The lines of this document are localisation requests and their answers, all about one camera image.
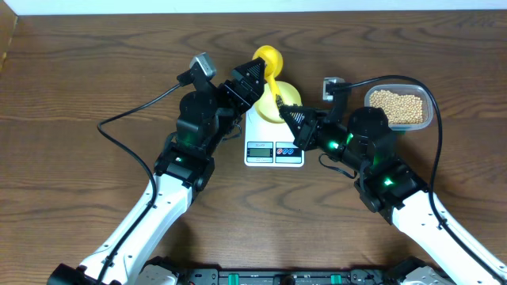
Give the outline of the yellow measuring scoop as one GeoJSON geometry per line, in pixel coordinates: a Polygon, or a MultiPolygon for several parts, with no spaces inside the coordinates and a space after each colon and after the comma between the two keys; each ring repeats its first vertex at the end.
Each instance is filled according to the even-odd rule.
{"type": "Polygon", "coordinates": [[[282,71],[284,60],[282,54],[273,46],[264,45],[259,47],[253,54],[253,59],[261,58],[265,61],[264,78],[268,83],[273,101],[281,97],[280,89],[276,83],[276,77],[282,71]]]}

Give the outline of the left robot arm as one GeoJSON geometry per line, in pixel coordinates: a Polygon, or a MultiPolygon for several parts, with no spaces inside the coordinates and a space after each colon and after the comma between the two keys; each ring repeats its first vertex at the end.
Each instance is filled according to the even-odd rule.
{"type": "Polygon", "coordinates": [[[217,146],[238,125],[264,92],[267,63],[257,57],[235,67],[233,78],[215,86],[208,55],[196,56],[179,86],[194,90],[179,104],[175,132],[168,135],[150,182],[136,205],[109,238],[81,264],[60,264],[50,284],[134,284],[166,231],[206,187],[214,169],[217,146]]]}

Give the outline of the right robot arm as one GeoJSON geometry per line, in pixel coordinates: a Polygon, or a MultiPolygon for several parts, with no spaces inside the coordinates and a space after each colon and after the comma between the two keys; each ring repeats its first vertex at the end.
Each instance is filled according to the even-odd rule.
{"type": "Polygon", "coordinates": [[[505,266],[442,205],[430,185],[396,153],[396,135],[380,108],[361,107],[343,126],[330,112],[276,100],[302,150],[320,149],[353,170],[363,204],[417,242],[457,284],[504,284],[505,266]]]}

